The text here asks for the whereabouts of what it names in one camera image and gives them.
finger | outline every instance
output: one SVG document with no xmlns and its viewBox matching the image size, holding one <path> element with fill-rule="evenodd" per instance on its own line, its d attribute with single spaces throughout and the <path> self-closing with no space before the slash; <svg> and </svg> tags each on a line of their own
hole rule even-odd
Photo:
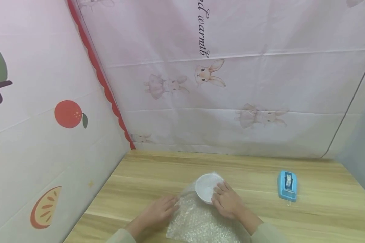
<svg viewBox="0 0 365 243">
<path fill-rule="evenodd" d="M 215 208 L 218 210 L 218 212 L 219 212 L 220 214 L 222 214 L 222 213 L 223 213 L 223 211 L 224 211 L 224 208 L 222 207 L 222 205 L 220 205 L 219 201 L 218 201 L 218 200 L 216 200 L 216 199 L 214 199 L 214 198 L 212 198 L 212 199 L 211 199 L 211 202 L 212 202 L 212 204 L 215 206 Z"/>
<path fill-rule="evenodd" d="M 219 201 L 219 203 L 220 203 L 220 195 L 219 194 L 217 194 L 217 193 L 212 194 L 212 198 Z"/>
<path fill-rule="evenodd" d="M 164 210 L 168 210 L 170 207 L 173 207 L 178 202 L 178 198 L 175 197 L 174 199 L 170 200 L 169 202 L 163 205 Z"/>
<path fill-rule="evenodd" d="M 230 184 L 228 184 L 226 181 L 223 182 L 227 189 L 233 190 Z"/>
<path fill-rule="evenodd" d="M 165 204 L 165 203 L 167 203 L 167 202 L 169 202 L 170 200 L 173 200 L 173 199 L 175 199 L 174 195 L 167 195 L 165 197 L 162 197 L 160 202 L 162 204 Z"/>
<path fill-rule="evenodd" d="M 166 217 L 170 217 L 173 215 L 174 212 L 176 212 L 180 208 L 180 205 L 174 205 L 173 207 L 169 208 L 165 211 Z"/>
<path fill-rule="evenodd" d="M 224 191 L 222 191 L 219 187 L 214 187 L 214 191 L 219 194 L 219 195 L 222 195 L 224 194 Z"/>
<path fill-rule="evenodd" d="M 227 191 L 227 187 L 224 185 L 223 182 L 219 182 L 218 184 L 216 184 L 220 189 L 222 189 L 223 191 Z"/>
</svg>

wooden table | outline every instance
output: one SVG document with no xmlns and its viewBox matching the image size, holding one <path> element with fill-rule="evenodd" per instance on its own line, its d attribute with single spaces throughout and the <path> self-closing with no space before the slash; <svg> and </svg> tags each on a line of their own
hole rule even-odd
<svg viewBox="0 0 365 243">
<path fill-rule="evenodd" d="M 298 176 L 298 201 L 279 199 L 277 176 Z M 93 200 L 65 243 L 104 243 L 152 200 L 179 194 L 202 174 L 216 171 L 265 222 L 294 243 L 365 242 L 365 191 L 333 161 L 256 158 L 224 154 L 131 150 Z M 144 242 L 177 242 L 166 228 Z"/>
</svg>

person's left hand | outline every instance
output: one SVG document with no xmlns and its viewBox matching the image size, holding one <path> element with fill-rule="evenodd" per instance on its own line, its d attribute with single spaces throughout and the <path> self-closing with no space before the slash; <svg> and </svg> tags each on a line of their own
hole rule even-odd
<svg viewBox="0 0 365 243">
<path fill-rule="evenodd" d="M 173 213 L 179 208 L 176 205 L 179 198 L 174 195 L 162 197 L 149 204 L 137 217 L 144 228 L 153 227 L 170 221 Z"/>
</svg>

red border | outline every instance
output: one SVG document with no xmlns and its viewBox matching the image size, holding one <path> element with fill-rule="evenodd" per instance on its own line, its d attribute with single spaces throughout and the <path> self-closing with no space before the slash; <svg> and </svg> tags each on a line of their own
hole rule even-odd
<svg viewBox="0 0 365 243">
<path fill-rule="evenodd" d="M 126 125 L 124 125 L 122 115 L 119 112 L 118 105 L 115 103 L 115 100 L 112 96 L 111 90 L 109 89 L 108 84 L 106 82 L 106 79 L 103 75 L 103 72 L 101 71 L 100 65 L 99 65 L 99 63 L 97 61 L 97 58 L 96 58 L 96 54 L 93 51 L 92 46 L 90 44 L 90 41 L 88 40 L 88 38 L 85 34 L 83 26 L 81 25 L 80 19 L 79 19 L 77 13 L 76 13 L 73 2 L 71 0 L 67 0 L 67 3 L 68 3 L 68 6 L 69 6 L 70 13 L 72 14 L 72 17 L 73 17 L 74 21 L 76 22 L 76 24 L 78 26 L 78 31 L 80 32 L 81 40 L 82 40 L 83 44 L 85 45 L 86 49 L 88 50 L 88 57 L 89 57 L 92 65 L 93 65 L 93 67 L 96 69 L 97 79 L 99 80 L 100 84 L 104 87 L 105 97 L 107 98 L 107 100 L 112 105 L 112 111 L 116 115 L 116 117 L 118 118 L 118 123 L 124 131 L 124 136 L 126 137 L 127 141 L 130 143 L 130 148 L 135 149 L 134 143 L 133 143 L 133 141 L 131 140 L 131 138 L 128 134 Z"/>
</svg>

bunny print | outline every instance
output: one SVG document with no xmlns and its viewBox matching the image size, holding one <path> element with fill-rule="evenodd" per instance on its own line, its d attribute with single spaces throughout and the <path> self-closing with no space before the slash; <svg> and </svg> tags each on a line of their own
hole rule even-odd
<svg viewBox="0 0 365 243">
<path fill-rule="evenodd" d="M 211 66 L 197 66 L 195 70 L 195 79 L 198 85 L 203 84 L 204 82 L 210 82 L 213 85 L 219 87 L 226 87 L 226 84 L 218 77 L 212 75 L 213 72 L 218 71 L 224 64 L 224 60 L 215 61 Z"/>
<path fill-rule="evenodd" d="M 148 82 L 144 82 L 144 85 L 149 87 L 149 89 L 145 90 L 146 93 L 150 93 L 151 96 L 158 100 L 164 93 L 170 92 L 185 92 L 189 93 L 189 91 L 182 87 L 180 84 L 187 81 L 186 76 L 181 76 L 177 80 L 168 79 L 164 80 L 160 76 L 156 76 L 151 74 Z"/>
<path fill-rule="evenodd" d="M 348 8 L 352 8 L 354 6 L 359 5 L 360 3 L 362 3 L 364 0 L 346 0 L 347 3 L 347 7 Z"/>
<path fill-rule="evenodd" d="M 234 118 L 234 120 L 239 121 L 242 128 L 251 127 L 254 123 L 262 123 L 264 124 L 264 126 L 266 124 L 276 123 L 277 125 L 286 127 L 287 124 L 277 117 L 280 115 L 284 115 L 287 112 L 287 110 L 281 110 L 276 112 L 268 111 L 258 105 L 254 106 L 247 103 L 243 107 L 243 110 L 236 111 L 236 113 L 239 114 L 239 117 Z"/>
<path fill-rule="evenodd" d="M 92 7 L 95 4 L 101 3 L 102 5 L 106 6 L 106 7 L 113 7 L 115 6 L 115 3 L 113 0 L 80 0 L 79 1 L 79 6 L 80 8 L 83 7 L 90 7 L 91 10 L 93 11 Z"/>
<path fill-rule="evenodd" d="M 150 136 L 151 136 L 151 133 L 144 134 L 144 135 L 130 133 L 130 137 L 134 143 L 154 143 L 153 141 L 148 139 Z"/>
</svg>

